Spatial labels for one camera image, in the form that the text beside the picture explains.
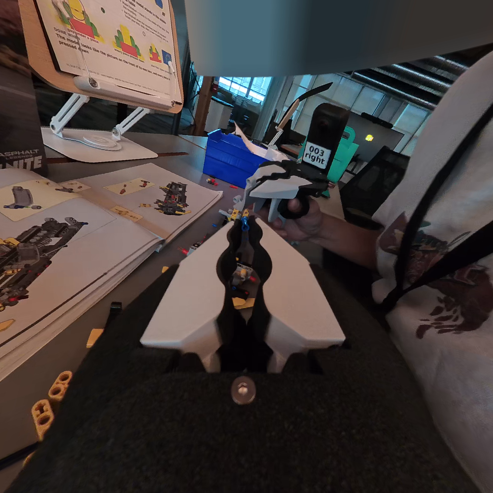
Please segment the white plastic bag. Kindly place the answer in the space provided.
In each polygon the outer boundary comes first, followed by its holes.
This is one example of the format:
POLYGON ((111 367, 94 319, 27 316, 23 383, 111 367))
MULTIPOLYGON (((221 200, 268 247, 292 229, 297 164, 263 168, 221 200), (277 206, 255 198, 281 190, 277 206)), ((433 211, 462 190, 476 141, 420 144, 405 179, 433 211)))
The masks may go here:
POLYGON ((249 141, 246 136, 244 135, 243 131, 240 129, 240 127, 237 125, 236 122, 234 122, 235 125, 235 131, 234 135, 238 136, 241 138, 243 144, 246 146, 246 148, 253 154, 264 158, 264 160, 267 161, 285 161, 289 160, 288 156, 283 154, 282 152, 276 150, 273 147, 262 147, 260 145, 256 145, 253 142, 249 141))

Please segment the lego set box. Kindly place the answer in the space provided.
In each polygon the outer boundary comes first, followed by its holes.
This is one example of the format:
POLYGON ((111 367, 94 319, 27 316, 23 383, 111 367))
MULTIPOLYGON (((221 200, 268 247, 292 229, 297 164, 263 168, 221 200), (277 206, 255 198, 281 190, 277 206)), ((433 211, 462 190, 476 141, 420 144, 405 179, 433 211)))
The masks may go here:
POLYGON ((48 175, 31 76, 1 66, 1 169, 48 175))

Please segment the blue plastic bin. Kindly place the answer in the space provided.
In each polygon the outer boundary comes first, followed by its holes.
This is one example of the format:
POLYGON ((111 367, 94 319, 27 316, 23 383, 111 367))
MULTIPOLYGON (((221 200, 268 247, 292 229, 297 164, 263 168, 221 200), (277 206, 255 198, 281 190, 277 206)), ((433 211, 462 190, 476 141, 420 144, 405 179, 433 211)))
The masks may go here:
POLYGON ((245 188, 246 181, 267 159, 252 153, 241 137, 225 134, 221 129, 207 135, 203 173, 245 188))

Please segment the wooden pillar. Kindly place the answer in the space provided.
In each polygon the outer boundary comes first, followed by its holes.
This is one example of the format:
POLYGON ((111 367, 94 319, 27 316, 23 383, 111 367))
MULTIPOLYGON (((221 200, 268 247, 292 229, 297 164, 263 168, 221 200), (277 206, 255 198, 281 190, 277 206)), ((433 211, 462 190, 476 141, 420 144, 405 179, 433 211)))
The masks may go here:
POLYGON ((203 137, 205 134, 206 119, 213 94, 213 83, 214 77, 203 77, 194 117, 195 124, 192 133, 193 136, 203 137))

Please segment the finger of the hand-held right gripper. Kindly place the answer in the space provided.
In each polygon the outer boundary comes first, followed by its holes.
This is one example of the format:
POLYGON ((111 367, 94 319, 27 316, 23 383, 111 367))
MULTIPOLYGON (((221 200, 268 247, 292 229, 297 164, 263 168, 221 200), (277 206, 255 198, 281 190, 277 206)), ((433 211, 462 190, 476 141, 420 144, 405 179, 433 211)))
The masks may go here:
MULTIPOLYGON (((297 163, 295 161, 267 161, 260 165, 252 176, 260 177, 260 182, 263 182, 267 179, 289 178, 290 176, 297 176, 293 174, 295 171, 297 171, 297 163)), ((249 190, 249 188, 251 187, 251 185, 248 184, 249 178, 247 178, 246 180, 246 190, 249 190)))
POLYGON ((305 185, 305 179, 290 176, 260 182, 260 177, 252 176, 248 179, 248 184, 251 185, 248 199, 293 199, 298 194, 299 188, 305 185))

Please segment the person's right hand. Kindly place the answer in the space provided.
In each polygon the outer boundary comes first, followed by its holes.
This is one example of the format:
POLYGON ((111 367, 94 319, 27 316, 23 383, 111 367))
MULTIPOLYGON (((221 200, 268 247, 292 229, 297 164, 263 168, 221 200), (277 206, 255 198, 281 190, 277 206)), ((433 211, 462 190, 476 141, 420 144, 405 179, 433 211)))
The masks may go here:
POLYGON ((313 198, 308 199, 308 204, 310 207, 304 216, 298 219, 286 219, 285 222, 280 218, 268 222, 269 207, 265 205, 255 215, 267 223, 284 240, 289 242, 309 241, 317 237, 323 225, 323 214, 313 198))

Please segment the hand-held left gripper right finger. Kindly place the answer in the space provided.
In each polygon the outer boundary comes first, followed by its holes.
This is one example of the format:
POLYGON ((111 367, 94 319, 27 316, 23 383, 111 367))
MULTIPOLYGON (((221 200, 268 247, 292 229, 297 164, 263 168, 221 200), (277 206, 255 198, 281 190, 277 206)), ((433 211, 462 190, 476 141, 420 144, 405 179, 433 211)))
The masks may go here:
POLYGON ((261 219, 249 224, 259 279, 249 319, 254 371, 281 372, 293 354, 341 346, 346 336, 310 263, 261 219))

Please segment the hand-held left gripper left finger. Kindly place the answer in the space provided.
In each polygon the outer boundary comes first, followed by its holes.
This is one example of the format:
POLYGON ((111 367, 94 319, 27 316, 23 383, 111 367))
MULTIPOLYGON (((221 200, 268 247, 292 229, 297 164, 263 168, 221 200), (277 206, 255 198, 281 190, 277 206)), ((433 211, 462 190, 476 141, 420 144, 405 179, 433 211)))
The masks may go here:
POLYGON ((228 234, 235 225, 228 223, 179 264, 141 336, 144 347, 194 353, 206 372, 221 370, 219 348, 243 328, 243 317, 227 293, 236 263, 226 260, 226 274, 217 267, 221 256, 229 254, 228 234))

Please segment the lego car chassis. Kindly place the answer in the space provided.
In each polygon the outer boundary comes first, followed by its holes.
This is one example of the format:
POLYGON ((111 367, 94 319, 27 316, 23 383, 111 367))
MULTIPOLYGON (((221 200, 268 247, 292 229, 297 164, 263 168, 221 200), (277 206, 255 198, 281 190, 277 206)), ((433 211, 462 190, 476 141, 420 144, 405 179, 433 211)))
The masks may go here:
MULTIPOLYGON (((238 210, 229 209, 228 211, 219 210, 219 213, 228 222, 233 220, 241 221, 243 215, 247 215, 250 218, 250 210, 244 210, 241 213, 238 210)), ((249 286, 259 282, 252 267, 253 248, 249 242, 249 234, 249 231, 242 232, 241 229, 241 243, 235 252, 237 266, 230 279, 232 302, 236 310, 253 308, 255 297, 250 294, 251 288, 249 286)))

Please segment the lego instruction booklet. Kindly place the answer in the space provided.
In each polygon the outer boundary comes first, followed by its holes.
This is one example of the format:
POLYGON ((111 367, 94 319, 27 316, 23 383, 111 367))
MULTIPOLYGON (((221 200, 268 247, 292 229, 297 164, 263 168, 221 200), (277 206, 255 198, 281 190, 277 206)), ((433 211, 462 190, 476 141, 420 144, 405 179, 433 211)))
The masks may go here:
POLYGON ((153 163, 57 183, 1 170, 1 380, 223 192, 153 163))

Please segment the pile of red blue pins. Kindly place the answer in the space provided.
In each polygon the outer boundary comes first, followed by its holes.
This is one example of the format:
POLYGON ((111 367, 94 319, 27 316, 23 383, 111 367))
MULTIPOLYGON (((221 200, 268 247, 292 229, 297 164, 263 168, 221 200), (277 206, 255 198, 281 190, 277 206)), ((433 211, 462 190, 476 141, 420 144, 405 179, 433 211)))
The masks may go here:
POLYGON ((209 231, 206 232, 206 234, 199 239, 198 241, 192 243, 188 248, 178 248, 178 250, 183 254, 184 256, 189 256, 194 251, 196 251, 202 244, 204 244, 210 237, 212 237, 217 231, 219 231, 223 226, 225 226, 228 223, 228 221, 225 219, 221 223, 218 224, 213 224, 212 228, 209 229, 209 231))

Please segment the wooden document board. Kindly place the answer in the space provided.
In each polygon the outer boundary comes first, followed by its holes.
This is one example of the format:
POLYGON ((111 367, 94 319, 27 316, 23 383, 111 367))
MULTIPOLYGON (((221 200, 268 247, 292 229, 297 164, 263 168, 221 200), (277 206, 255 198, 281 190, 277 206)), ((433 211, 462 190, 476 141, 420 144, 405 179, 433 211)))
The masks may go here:
POLYGON ((108 96, 99 92, 87 92, 77 88, 73 81, 74 75, 56 70, 35 1, 18 1, 18 5, 30 68, 39 79, 49 86, 66 93, 82 94, 107 101, 124 103, 133 107, 142 106, 170 114, 177 114, 182 111, 183 105, 178 102, 175 103, 174 107, 165 109, 155 103, 139 103, 135 97, 108 96))

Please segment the teal plastic carry case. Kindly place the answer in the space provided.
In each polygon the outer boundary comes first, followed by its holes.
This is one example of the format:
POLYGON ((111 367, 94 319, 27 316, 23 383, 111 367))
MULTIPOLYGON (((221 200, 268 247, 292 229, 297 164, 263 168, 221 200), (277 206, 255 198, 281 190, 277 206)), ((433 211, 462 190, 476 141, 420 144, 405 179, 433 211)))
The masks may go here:
POLYGON ((346 126, 328 170, 327 179, 329 182, 337 183, 340 180, 357 152, 359 144, 355 143, 355 137, 354 129, 346 126))

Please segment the clear acrylic sheet holder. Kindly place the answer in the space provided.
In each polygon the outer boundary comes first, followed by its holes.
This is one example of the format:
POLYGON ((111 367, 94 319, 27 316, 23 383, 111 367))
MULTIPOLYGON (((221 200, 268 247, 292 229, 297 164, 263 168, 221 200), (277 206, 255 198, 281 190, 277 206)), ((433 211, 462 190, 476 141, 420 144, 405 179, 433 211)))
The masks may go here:
POLYGON ((73 77, 75 87, 94 97, 109 101, 126 100, 128 104, 144 108, 153 108, 166 112, 180 112, 181 105, 163 95, 149 94, 128 89, 107 81, 98 81, 92 77, 73 77))

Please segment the pile of yellow lego pieces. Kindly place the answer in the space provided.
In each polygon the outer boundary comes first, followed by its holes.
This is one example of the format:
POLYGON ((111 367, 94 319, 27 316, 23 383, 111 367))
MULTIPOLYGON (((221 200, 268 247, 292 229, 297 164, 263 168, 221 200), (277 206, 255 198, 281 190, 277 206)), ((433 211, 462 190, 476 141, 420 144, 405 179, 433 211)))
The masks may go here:
MULTIPOLYGON (((90 349, 95 345, 96 341, 103 334, 104 330, 107 329, 111 322, 121 314, 122 310, 123 308, 121 302, 113 301, 111 303, 109 314, 104 326, 102 328, 94 328, 91 330, 86 342, 87 349, 90 349)), ((44 439, 46 432, 50 428, 54 417, 58 412, 60 404, 67 393, 72 379, 73 372, 71 372, 70 370, 59 373, 47 393, 47 398, 40 399, 32 406, 31 416, 34 422, 37 442, 34 444, 34 446, 32 446, 33 450, 26 454, 22 464, 22 468, 24 468, 28 464, 28 462, 34 455, 36 447, 44 439)))

